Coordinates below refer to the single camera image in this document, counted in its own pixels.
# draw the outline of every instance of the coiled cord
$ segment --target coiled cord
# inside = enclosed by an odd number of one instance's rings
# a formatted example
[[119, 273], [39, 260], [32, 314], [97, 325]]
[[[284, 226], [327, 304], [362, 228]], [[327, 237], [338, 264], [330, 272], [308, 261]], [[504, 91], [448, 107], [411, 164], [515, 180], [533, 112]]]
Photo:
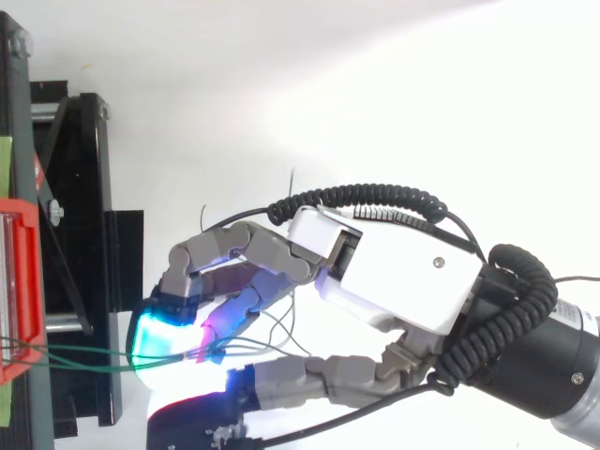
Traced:
[[436, 373], [454, 388], [494, 361], [508, 344], [542, 323], [558, 301], [554, 278], [528, 251], [498, 245], [489, 253], [489, 263], [509, 270], [529, 282], [531, 288], [510, 308], [462, 338], [438, 359]]
[[424, 190], [394, 185], [348, 185], [315, 189], [292, 195], [267, 207], [267, 216], [274, 225], [290, 220], [301, 206], [318, 204], [330, 208], [356, 206], [357, 204], [381, 204], [410, 209], [431, 223], [446, 217], [445, 203]]

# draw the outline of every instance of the red plastic part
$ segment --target red plastic part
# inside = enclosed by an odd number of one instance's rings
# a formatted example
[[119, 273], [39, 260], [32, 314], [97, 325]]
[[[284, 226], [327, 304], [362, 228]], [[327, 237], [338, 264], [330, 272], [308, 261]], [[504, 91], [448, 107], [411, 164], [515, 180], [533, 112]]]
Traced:
[[[44, 345], [38, 206], [23, 200], [0, 199], [0, 213], [18, 216], [12, 222], [17, 336], [28, 344]], [[3, 346], [15, 345], [5, 340], [1, 342]], [[27, 348], [15, 359], [22, 363], [35, 363], [40, 357], [41, 353]], [[12, 363], [4, 366], [0, 363], [0, 384], [14, 380], [30, 367], [29, 364]]]

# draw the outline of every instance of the black metal frame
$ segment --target black metal frame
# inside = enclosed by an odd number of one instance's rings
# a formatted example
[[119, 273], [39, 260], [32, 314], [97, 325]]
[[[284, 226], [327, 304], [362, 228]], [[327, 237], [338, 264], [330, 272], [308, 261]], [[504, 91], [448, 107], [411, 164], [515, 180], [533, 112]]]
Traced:
[[[112, 211], [104, 101], [68, 97], [66, 82], [30, 85], [27, 59], [10, 52], [16, 30], [0, 11], [0, 136], [13, 138], [10, 194], [39, 204], [46, 313], [75, 313], [82, 329], [48, 340], [118, 350], [116, 313], [142, 299], [143, 212]], [[34, 103], [57, 103], [53, 120], [32, 124]], [[37, 184], [36, 160], [45, 173]], [[66, 211], [56, 227], [49, 218], [54, 199]], [[61, 355], [119, 364], [114, 355]], [[97, 416], [110, 426], [121, 413], [118, 374], [32, 367], [13, 382], [12, 419], [0, 428], [0, 448], [51, 450], [54, 437], [77, 435], [77, 417]]]
[[[130, 310], [142, 298], [143, 212], [112, 211], [102, 98], [59, 97], [60, 89], [52, 98], [47, 88], [55, 83], [33, 82], [31, 88], [32, 103], [41, 98], [58, 103], [52, 122], [34, 123], [47, 182], [38, 194], [46, 312], [75, 312], [82, 324], [81, 332], [50, 334], [48, 340], [118, 351], [116, 312]], [[66, 211], [57, 227], [49, 219], [52, 199]], [[58, 354], [88, 365], [119, 365], [115, 355]], [[51, 381], [56, 438], [77, 435], [77, 417], [97, 416], [101, 427], [120, 418], [120, 374], [52, 369]]]
[[[27, 60], [13, 54], [9, 46], [19, 30], [22, 28], [0, 11], [0, 136], [12, 137], [11, 197], [35, 204], [29, 72]], [[52, 450], [51, 414], [49, 370], [32, 367], [13, 382], [11, 421], [8, 428], [0, 428], [0, 448]]]

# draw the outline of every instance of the white wall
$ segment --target white wall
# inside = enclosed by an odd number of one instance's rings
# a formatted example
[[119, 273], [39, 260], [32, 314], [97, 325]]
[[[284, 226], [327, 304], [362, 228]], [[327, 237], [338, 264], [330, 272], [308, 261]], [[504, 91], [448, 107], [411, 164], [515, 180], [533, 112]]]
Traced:
[[[33, 79], [68, 79], [71, 94], [98, 92], [111, 103], [113, 206], [145, 210], [146, 294], [171, 246], [199, 231], [204, 203], [207, 224], [266, 205], [284, 196], [291, 168], [295, 191], [364, 181], [428, 189], [486, 251], [514, 243], [555, 276], [600, 274], [594, 0], [0, 6], [34, 36]], [[561, 294], [600, 315], [597, 286], [565, 285]], [[390, 340], [323, 305], [311, 288], [298, 303], [297, 336], [317, 354], [375, 356]], [[263, 338], [267, 324], [253, 336]], [[81, 420], [81, 437], [56, 448], [143, 449], [148, 393], [134, 377], [123, 383], [116, 427]], [[294, 428], [291, 416], [311, 425], [343, 411], [313, 402], [247, 422], [252, 435], [273, 436]], [[585, 448], [466, 387], [287, 448], [328, 444]]]

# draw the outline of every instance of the screw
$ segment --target screw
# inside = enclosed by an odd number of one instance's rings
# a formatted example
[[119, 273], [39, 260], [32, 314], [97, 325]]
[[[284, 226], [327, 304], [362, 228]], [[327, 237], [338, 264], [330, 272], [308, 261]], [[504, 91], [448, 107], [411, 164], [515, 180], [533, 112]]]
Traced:
[[99, 106], [98, 115], [100, 117], [100, 120], [103, 120], [105, 122], [107, 120], [111, 120], [111, 105], [109, 105], [108, 103], [101, 103]]
[[50, 217], [50, 223], [54, 227], [57, 227], [60, 223], [60, 219], [65, 216], [65, 210], [56, 199], [50, 200], [48, 205], [48, 216]]
[[576, 384], [576, 385], [580, 385], [583, 384], [583, 381], [585, 379], [583, 378], [583, 374], [581, 373], [574, 373], [573, 376], [571, 377], [571, 383], [572, 384]]
[[26, 30], [15, 31], [8, 41], [10, 51], [18, 58], [29, 58], [34, 54], [34, 40]]
[[446, 265], [446, 261], [442, 257], [438, 256], [435, 260], [433, 260], [433, 265], [436, 269], [441, 269]]

